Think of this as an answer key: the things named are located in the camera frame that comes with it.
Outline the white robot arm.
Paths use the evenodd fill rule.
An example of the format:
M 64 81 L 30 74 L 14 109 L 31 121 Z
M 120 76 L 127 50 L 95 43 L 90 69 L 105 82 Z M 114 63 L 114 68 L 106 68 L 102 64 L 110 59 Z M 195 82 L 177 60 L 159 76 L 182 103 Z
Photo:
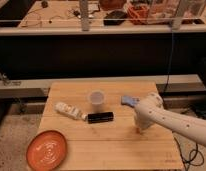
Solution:
M 206 147 L 206 120 L 165 110 L 157 93 L 138 100 L 134 110 L 141 131 L 156 123 Z

